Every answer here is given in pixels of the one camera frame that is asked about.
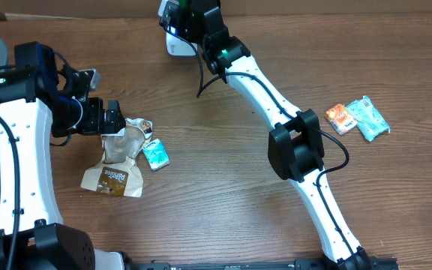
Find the brown bread bag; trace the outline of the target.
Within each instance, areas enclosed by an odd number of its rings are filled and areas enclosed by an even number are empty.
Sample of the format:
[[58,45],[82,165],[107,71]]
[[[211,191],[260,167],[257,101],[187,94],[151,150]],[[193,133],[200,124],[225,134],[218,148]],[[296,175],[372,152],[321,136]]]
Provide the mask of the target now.
[[153,124],[144,118],[126,118],[125,124],[118,133],[100,137],[103,156],[85,171],[81,188],[117,197],[142,195],[143,177],[137,156],[151,140]]

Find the small teal tissue pack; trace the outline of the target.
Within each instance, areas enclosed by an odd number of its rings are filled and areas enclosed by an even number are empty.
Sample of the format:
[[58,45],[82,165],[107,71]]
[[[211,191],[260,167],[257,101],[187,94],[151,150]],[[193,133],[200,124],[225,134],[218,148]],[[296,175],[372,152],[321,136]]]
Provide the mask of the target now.
[[142,148],[142,151],[152,171],[170,164],[170,158],[160,139],[152,140]]

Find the orange tissue pack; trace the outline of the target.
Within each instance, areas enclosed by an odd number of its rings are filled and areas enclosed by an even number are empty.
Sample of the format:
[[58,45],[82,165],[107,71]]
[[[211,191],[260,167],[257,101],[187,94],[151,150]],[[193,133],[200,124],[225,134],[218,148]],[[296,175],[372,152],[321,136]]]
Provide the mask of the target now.
[[325,119],[333,126],[339,135],[351,131],[358,124],[357,120],[350,115],[347,108],[338,103],[325,112]]

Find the large teal tissue pack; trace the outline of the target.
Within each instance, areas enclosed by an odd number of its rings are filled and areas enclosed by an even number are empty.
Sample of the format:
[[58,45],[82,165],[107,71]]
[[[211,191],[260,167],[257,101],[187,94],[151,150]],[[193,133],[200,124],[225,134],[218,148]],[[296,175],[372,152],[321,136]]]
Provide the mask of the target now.
[[390,126],[368,96],[354,100],[346,108],[357,121],[358,129],[368,142],[372,142],[380,134],[391,132]]

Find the green lid jar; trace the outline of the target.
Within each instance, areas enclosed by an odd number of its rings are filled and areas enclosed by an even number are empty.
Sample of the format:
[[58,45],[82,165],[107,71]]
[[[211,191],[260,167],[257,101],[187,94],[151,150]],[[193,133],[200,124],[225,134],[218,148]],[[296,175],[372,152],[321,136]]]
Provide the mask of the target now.
[[188,7],[188,0],[178,0],[181,8],[186,9]]

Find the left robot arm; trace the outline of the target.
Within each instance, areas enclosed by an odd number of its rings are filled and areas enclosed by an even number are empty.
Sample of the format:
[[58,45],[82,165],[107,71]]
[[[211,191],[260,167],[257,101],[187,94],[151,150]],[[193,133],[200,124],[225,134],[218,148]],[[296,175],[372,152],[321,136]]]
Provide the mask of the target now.
[[14,60],[0,67],[0,269],[129,269],[122,252],[64,225],[50,159],[52,138],[123,129],[118,101],[91,97],[96,70],[37,41],[16,45]]

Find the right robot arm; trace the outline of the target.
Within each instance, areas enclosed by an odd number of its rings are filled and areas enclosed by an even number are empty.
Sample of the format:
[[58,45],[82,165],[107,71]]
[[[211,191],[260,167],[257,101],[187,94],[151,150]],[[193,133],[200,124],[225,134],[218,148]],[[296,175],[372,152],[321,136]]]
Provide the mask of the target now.
[[291,104],[265,77],[245,44],[230,34],[219,1],[162,1],[164,31],[187,45],[200,66],[242,95],[268,128],[268,160],[299,193],[318,232],[325,269],[372,269],[332,195],[316,113]]

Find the white barcode scanner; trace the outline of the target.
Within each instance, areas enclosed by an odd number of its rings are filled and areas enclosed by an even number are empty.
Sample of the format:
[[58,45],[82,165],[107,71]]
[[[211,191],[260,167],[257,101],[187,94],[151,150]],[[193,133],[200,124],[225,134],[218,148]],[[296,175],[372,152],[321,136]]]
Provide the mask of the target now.
[[162,0],[158,10],[160,26],[166,32],[166,48],[171,56],[195,56],[197,45],[188,44],[179,35],[176,20],[179,18],[179,2],[173,0]]

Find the cardboard back board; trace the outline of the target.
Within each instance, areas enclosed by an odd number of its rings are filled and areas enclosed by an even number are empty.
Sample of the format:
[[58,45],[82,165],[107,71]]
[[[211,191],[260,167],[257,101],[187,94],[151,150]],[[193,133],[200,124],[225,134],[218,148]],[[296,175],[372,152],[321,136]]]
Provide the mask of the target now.
[[[157,17],[158,0],[0,0],[0,20],[31,18]],[[220,0],[192,1],[190,9],[224,16],[432,12],[432,0]]]

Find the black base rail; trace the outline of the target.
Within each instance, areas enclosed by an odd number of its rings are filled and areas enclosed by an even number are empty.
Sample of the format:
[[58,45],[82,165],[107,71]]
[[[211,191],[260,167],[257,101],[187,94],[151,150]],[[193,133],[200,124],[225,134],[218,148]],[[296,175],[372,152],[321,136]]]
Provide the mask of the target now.
[[170,265],[168,262],[146,264],[131,263],[125,269],[130,270],[323,270],[337,269],[329,266],[324,259],[296,259],[293,262],[254,262],[254,263],[210,263]]

